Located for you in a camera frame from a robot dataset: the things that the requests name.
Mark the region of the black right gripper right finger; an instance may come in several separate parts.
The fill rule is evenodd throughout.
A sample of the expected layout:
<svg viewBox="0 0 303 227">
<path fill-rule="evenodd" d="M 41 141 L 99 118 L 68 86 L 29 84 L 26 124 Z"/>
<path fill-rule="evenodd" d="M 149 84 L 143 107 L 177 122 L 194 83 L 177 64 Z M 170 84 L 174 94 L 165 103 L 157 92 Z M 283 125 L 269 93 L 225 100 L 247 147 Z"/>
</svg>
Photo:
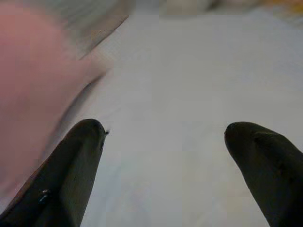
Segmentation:
<svg viewBox="0 0 303 227">
<path fill-rule="evenodd" d="M 303 225 L 303 154 L 285 136 L 252 122 L 233 122 L 225 145 L 271 227 Z"/>
</svg>

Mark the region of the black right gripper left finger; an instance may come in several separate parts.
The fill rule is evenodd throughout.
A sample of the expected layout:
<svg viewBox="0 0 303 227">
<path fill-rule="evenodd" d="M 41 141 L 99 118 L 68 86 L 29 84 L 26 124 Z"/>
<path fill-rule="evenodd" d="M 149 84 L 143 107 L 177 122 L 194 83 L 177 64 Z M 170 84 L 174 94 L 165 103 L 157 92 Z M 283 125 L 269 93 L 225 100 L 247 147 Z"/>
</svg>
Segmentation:
<svg viewBox="0 0 303 227">
<path fill-rule="evenodd" d="M 0 215 L 2 227 L 79 227 L 106 131 L 96 119 L 74 125 Z"/>
</svg>

